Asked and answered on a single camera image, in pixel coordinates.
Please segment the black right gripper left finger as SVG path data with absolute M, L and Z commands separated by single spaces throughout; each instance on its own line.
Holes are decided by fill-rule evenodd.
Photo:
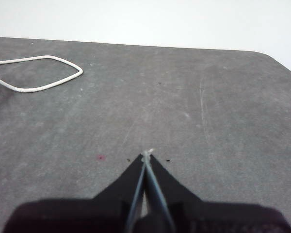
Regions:
M 113 183 L 93 198 L 26 202 L 10 215 L 5 233 L 122 233 L 133 219 L 142 189 L 138 155 Z

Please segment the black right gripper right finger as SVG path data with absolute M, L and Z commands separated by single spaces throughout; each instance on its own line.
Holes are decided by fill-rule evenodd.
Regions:
M 200 199 L 152 155 L 142 152 L 150 212 L 135 224 L 137 233 L 291 233 L 283 214 L 258 204 Z

